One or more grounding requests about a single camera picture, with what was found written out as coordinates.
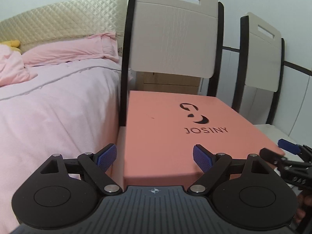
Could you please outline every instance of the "quilted headboard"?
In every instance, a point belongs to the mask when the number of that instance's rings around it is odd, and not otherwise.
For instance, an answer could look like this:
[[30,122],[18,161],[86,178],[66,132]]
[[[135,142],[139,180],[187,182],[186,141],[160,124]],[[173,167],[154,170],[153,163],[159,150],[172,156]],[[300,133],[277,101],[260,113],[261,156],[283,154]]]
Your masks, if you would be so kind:
[[23,12],[0,22],[0,42],[19,40],[25,52],[40,44],[116,31],[122,54],[127,0],[71,0]]

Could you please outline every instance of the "hand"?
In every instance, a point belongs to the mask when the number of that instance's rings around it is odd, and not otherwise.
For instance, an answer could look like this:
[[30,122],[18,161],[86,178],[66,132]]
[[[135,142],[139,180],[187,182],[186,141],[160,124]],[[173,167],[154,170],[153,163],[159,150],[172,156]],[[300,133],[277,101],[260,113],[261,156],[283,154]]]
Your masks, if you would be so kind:
[[305,211],[302,210],[302,206],[306,205],[308,207],[312,207],[312,195],[310,193],[309,193],[309,195],[307,195],[307,191],[302,191],[298,195],[299,207],[298,207],[296,214],[294,216],[294,220],[296,221],[297,224],[299,224],[301,222],[301,220],[303,218],[305,218]]

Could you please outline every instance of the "black logo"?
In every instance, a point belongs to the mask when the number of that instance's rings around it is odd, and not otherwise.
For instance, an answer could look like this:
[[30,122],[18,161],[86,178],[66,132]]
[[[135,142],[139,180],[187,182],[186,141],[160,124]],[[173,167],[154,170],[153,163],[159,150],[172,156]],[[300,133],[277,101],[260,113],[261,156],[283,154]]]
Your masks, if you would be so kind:
[[[192,105],[192,104],[188,104],[188,103],[182,103],[182,104],[180,104],[180,107],[182,109],[190,112],[191,110],[189,108],[185,107],[185,105],[191,105],[191,106],[193,106],[195,108],[196,111],[198,111],[198,107],[196,105]],[[207,123],[209,123],[209,120],[205,116],[203,116],[203,115],[201,115],[201,116],[202,116],[202,120],[200,120],[200,121],[193,121],[193,122],[197,123],[197,124],[207,124]],[[194,114],[190,113],[188,115],[188,117],[189,118],[193,118]]]

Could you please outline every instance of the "bed sheet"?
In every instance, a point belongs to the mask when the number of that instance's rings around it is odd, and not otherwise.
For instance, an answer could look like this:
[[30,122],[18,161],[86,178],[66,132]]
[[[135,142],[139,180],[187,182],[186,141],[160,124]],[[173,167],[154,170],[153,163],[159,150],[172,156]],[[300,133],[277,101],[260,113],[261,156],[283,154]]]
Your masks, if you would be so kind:
[[0,233],[18,226],[16,189],[47,158],[76,158],[115,143],[121,65],[89,59],[33,67],[38,76],[0,88]]

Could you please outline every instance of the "yellow plush toy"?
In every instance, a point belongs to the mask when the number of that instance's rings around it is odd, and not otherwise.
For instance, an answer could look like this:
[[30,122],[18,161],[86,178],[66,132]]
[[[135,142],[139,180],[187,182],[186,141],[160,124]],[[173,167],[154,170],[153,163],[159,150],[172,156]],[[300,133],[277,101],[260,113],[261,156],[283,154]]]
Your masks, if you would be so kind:
[[9,41],[4,41],[4,42],[0,42],[0,44],[2,45],[7,45],[9,46],[13,51],[18,51],[21,53],[21,50],[18,49],[19,45],[21,44],[21,42],[19,40],[9,40]]

